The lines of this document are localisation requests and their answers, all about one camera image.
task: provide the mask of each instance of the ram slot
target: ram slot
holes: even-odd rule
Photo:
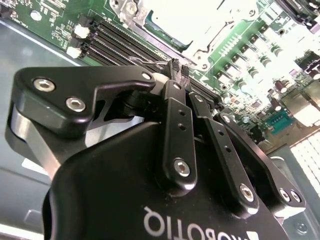
[[[99,34],[105,34],[109,38],[114,38],[116,41],[121,43],[125,48],[130,48],[136,53],[143,56],[146,60],[150,61],[161,61],[163,60],[160,56],[155,54],[152,50],[147,49],[146,46],[139,43],[136,39],[131,37],[128,34],[125,34],[120,29],[112,26],[110,23],[102,22],[101,25],[98,27],[100,31]]]
[[[100,63],[103,66],[114,66],[118,65],[115,61],[111,60],[110,58],[107,58],[106,56],[102,56],[99,52],[89,49],[87,52],[87,56],[96,62]]]

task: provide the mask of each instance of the screw hole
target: screw hole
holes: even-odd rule
[[[286,31],[285,31],[284,29],[280,29],[279,32],[278,32],[278,34],[279,34],[280,36],[282,36],[282,35],[285,34],[285,33],[286,33]]]
[[[180,113],[181,116],[185,116],[186,115],[186,113],[184,111],[182,111],[182,110],[179,110],[179,113]]]
[[[178,126],[179,126],[179,128],[180,128],[182,131],[187,130],[187,128],[186,128],[183,124],[181,124],[181,123],[179,123]]]
[[[144,77],[145,79],[148,79],[148,80],[152,79],[152,77],[146,72],[142,73],[142,77]]]
[[[178,90],[181,90],[181,86],[178,84],[178,83],[173,83],[173,86],[178,89]]]
[[[224,149],[228,152],[231,153],[231,149],[228,146],[224,146]]]

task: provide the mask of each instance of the mounting screw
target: mounting screw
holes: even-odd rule
[[[129,15],[135,15],[135,13],[138,11],[137,5],[134,2],[128,2],[125,5],[125,11]]]
[[[290,201],[291,201],[288,193],[287,193],[285,190],[283,190],[282,188],[280,188],[280,193],[281,193],[281,196],[283,197],[283,199],[284,199],[286,202],[290,202]]]
[[[70,108],[72,111],[75,112],[82,112],[83,110],[86,109],[86,104],[84,101],[77,97],[69,97],[66,101],[65,104],[68,108]]]
[[[299,222],[295,227],[298,234],[305,235],[308,232],[308,228],[304,223]]]
[[[177,159],[174,161],[174,169],[182,177],[188,177],[190,175],[190,168],[182,159]]]
[[[301,203],[301,198],[299,197],[299,195],[298,195],[295,191],[291,191],[291,195],[293,196],[293,198],[294,198],[298,203]]]
[[[195,95],[195,98],[196,98],[200,103],[203,102],[202,98],[201,98],[199,95]]]
[[[222,118],[226,123],[230,123],[230,119],[227,116],[222,116]]]
[[[247,199],[249,202],[253,202],[255,197],[250,188],[248,188],[246,185],[243,183],[240,185],[240,191],[242,195]]]
[[[52,81],[44,78],[37,78],[33,81],[33,85],[39,91],[47,93],[52,92],[56,88],[55,84]]]
[[[145,79],[148,79],[148,80],[151,79],[151,76],[148,73],[145,73],[145,72],[142,73],[142,77],[144,77]]]

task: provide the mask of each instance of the robotiq logo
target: robotiq logo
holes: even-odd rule
[[[214,229],[207,228],[203,230],[199,225],[195,223],[190,223],[187,227],[187,231],[183,232],[182,222],[180,219],[177,219],[177,235],[173,236],[172,233],[172,221],[170,216],[166,216],[166,222],[164,218],[157,213],[152,211],[149,207],[145,207],[144,210],[146,214],[144,216],[143,224],[144,228],[148,234],[153,237],[160,237],[165,234],[168,240],[195,240],[194,236],[201,236],[201,240],[242,240],[241,237],[236,237],[234,235],[229,235],[223,231],[215,232]],[[150,219],[155,218],[160,224],[157,224],[157,229],[150,226]],[[248,239],[244,238],[243,240],[259,240],[259,236],[255,231],[246,232]]]

